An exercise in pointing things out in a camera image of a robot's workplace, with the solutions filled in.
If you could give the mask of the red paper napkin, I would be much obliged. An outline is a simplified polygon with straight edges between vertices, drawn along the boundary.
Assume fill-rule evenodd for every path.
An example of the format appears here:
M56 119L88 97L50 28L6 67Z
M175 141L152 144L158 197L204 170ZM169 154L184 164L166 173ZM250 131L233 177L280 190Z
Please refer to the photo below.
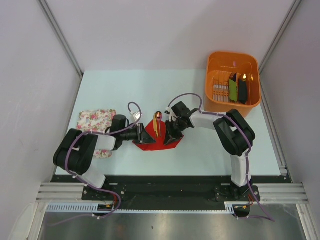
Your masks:
M165 136L166 136L166 124L165 122L160 122L160 130L158 130L158 136L156 136L156 132L154 131L154 121L151 120L148 125L145 127L145 130L151 137L155 140L155 143L132 143L136 145L143 151L162 151L162 150L170 150L176 148L176 146L180 143L180 141L184 138L179 140L174 140L173 142L165 145Z

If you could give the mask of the rainbow iridescent spoon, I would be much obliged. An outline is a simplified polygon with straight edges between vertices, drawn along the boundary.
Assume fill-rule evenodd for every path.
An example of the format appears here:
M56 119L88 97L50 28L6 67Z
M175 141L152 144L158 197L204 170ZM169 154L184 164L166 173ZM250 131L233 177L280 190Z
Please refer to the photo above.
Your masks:
M161 122L162 122L162 112L161 111L157 111L158 114L159 114L159 117L158 117L158 134L159 134L159 137L162 136L162 133L161 133Z

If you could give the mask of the gold knife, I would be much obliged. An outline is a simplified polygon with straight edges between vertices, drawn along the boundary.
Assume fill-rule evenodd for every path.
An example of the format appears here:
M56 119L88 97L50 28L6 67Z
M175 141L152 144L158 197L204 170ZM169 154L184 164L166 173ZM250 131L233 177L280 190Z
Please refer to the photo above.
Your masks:
M155 137L158 138L159 137L159 129L158 129L158 117L160 115L158 114L158 112L156 112L153 116L153 130L154 130L154 133L155 133Z

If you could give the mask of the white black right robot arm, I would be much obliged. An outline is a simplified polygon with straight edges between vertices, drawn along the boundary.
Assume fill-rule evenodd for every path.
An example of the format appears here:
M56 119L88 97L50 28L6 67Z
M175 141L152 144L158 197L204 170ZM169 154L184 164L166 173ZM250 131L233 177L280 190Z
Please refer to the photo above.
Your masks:
M215 130L223 148L231 157L230 194L242 201L252 189L252 177L249 168L249 153L256 134L236 109L228 112L206 112L189 109L183 102L168 106L165 111L169 119L165 122L163 144L169 145L183 138L183 131L188 128Z

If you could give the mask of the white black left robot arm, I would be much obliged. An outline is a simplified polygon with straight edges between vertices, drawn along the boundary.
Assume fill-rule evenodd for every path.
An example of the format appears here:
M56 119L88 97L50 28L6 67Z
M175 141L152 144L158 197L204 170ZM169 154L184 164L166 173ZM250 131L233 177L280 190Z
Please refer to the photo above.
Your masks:
M93 194L98 199L105 200L110 196L111 188L105 184L105 175L93 166L94 154L99 148L116 151L124 141L132 141L136 145L156 143L142 123L129 125L129 120L124 115L117 114L105 133L84 133L70 129L56 150L53 163L93 186Z

